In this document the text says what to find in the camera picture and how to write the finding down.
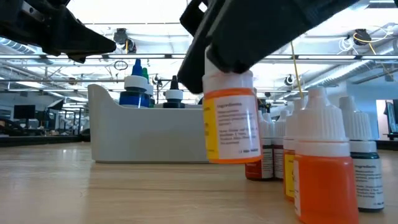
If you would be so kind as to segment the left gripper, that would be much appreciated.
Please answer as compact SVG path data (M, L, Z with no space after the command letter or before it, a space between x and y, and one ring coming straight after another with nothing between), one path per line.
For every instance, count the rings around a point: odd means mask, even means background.
M116 50L116 43L87 28L67 8L67 0L1 0L1 37L39 46L46 29L46 52L77 63Z

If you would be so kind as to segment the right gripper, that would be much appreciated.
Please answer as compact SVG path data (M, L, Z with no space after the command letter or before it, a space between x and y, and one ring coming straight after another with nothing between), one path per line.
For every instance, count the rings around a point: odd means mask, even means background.
M223 72L243 73L294 38L291 18L297 8L298 36L358 0L226 1L209 35L206 57Z

